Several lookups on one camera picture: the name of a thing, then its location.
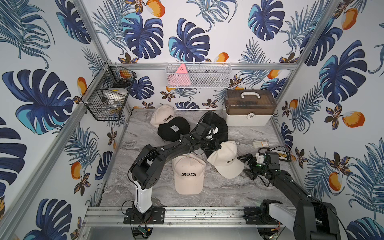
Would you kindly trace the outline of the cream colorado cap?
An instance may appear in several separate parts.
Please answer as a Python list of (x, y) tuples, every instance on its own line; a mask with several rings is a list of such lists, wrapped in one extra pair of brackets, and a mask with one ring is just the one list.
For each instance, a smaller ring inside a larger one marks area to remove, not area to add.
[(194, 154), (181, 155), (172, 160), (175, 189), (180, 195), (198, 195), (204, 186), (206, 162)]
[(239, 176), (244, 170), (244, 163), (237, 159), (237, 144), (235, 141), (221, 143), (221, 148), (213, 152), (207, 161), (226, 179)]
[(153, 113), (150, 123), (155, 128), (158, 128), (160, 125), (168, 123), (175, 117), (175, 110), (172, 106), (162, 105)]

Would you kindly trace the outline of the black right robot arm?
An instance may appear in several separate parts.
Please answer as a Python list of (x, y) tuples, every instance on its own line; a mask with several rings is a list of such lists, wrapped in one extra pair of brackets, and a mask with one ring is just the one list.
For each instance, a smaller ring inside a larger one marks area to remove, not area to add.
[(313, 197), (287, 171), (281, 170), (278, 153), (267, 151), (258, 157), (247, 154), (237, 159), (249, 166), (253, 179), (266, 178), (296, 209), (292, 211), (279, 201), (264, 200), (259, 207), (244, 209), (243, 218), (248, 225), (279, 222), (293, 232), (297, 240), (341, 239), (336, 208)]

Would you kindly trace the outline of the cream Colorado cap back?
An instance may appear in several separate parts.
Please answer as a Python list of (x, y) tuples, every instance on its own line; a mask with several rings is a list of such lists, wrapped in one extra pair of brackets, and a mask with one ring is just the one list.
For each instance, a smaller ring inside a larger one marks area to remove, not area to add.
[(172, 106), (162, 105), (153, 113), (150, 123), (155, 128), (158, 128), (160, 125), (168, 123), (175, 117), (175, 110)]

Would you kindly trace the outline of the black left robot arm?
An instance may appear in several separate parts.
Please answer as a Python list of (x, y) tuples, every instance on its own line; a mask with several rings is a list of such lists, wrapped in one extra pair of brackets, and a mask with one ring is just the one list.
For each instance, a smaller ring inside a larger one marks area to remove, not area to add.
[(128, 179), (136, 189), (134, 210), (144, 214), (153, 207), (152, 188), (159, 181), (166, 163), (198, 149), (220, 149), (219, 140), (216, 138), (219, 130), (214, 124), (201, 122), (190, 133), (180, 135), (175, 142), (160, 147), (144, 146), (127, 173)]

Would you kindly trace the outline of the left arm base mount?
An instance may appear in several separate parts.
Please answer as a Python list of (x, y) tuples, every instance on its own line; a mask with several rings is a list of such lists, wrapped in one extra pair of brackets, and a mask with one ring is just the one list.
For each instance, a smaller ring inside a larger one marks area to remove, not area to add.
[(128, 208), (125, 212), (125, 225), (162, 225), (165, 219), (166, 209), (163, 207), (151, 207), (145, 213), (140, 213), (136, 208)]

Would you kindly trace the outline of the black cap with white label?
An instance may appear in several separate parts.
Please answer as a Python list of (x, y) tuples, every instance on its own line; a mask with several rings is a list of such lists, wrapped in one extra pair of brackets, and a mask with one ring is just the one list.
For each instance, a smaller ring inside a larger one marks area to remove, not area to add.
[(165, 141), (175, 142), (180, 135), (186, 135), (191, 131), (189, 122), (183, 117), (175, 117), (165, 124), (159, 125), (158, 135)]

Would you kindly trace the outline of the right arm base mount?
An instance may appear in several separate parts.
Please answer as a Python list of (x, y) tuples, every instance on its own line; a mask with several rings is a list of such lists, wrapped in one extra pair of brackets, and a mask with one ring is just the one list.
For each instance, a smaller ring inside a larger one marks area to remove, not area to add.
[(243, 219), (247, 225), (277, 225), (279, 222), (269, 214), (270, 204), (283, 203), (276, 200), (263, 200), (259, 207), (245, 207)]

